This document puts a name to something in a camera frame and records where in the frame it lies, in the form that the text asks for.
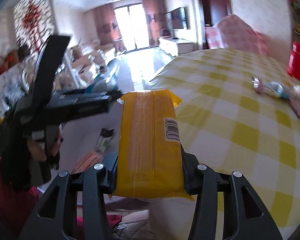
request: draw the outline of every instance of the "sliding glass door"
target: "sliding glass door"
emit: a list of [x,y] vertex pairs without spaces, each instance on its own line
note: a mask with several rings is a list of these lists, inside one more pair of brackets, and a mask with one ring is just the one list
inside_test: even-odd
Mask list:
[[146,14],[142,4],[117,8],[114,12],[127,51],[150,46]]

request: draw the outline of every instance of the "television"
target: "television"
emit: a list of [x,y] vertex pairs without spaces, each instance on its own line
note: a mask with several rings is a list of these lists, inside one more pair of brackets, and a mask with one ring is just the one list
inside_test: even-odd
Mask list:
[[180,7],[166,14],[168,27],[171,30],[187,29],[184,7]]

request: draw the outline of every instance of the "candy wrapper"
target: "candy wrapper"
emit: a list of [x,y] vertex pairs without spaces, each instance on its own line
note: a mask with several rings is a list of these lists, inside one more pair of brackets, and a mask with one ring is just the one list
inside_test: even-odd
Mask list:
[[292,88],[278,82],[263,84],[260,78],[252,78],[253,89],[259,94],[267,94],[274,98],[284,98],[289,100],[289,104],[296,115],[300,118],[300,84]]

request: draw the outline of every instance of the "table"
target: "table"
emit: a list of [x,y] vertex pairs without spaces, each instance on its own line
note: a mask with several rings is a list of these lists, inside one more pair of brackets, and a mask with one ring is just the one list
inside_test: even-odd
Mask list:
[[[283,239],[300,223],[300,120],[284,100],[253,91],[251,77],[289,82],[285,69],[262,55],[209,49],[177,57],[150,82],[150,89],[169,89],[183,100],[176,116],[185,151],[217,172],[241,171]],[[216,239],[222,239],[222,203],[219,194]],[[187,239],[194,207],[182,198],[153,200],[158,239]]]

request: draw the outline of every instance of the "floral wall decoration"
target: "floral wall decoration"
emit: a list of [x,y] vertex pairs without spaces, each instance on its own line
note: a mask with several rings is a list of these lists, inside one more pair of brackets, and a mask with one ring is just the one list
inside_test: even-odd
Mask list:
[[14,8],[14,24],[20,46],[26,44],[37,58],[47,38],[56,30],[51,0],[21,0]]

